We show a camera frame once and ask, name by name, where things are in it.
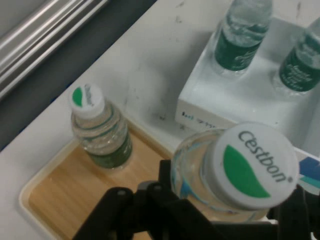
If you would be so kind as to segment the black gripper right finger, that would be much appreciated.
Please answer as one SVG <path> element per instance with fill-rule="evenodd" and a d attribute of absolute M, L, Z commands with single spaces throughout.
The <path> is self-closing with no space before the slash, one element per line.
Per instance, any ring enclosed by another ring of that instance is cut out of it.
<path fill-rule="evenodd" d="M 320 238 L 320 196 L 300 185 L 290 197 L 268 212 L 277 221 L 278 240 L 318 240 Z"/>

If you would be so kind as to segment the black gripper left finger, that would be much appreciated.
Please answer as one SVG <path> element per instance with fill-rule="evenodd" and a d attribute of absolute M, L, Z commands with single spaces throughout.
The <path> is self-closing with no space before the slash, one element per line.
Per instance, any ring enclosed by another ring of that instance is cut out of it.
<path fill-rule="evenodd" d="M 153 240 L 216 240 L 214 226 L 170 187 L 171 161 L 161 160 L 158 180 L 136 192 L 109 189 L 74 235 L 75 240 L 131 240 L 148 232 Z"/>

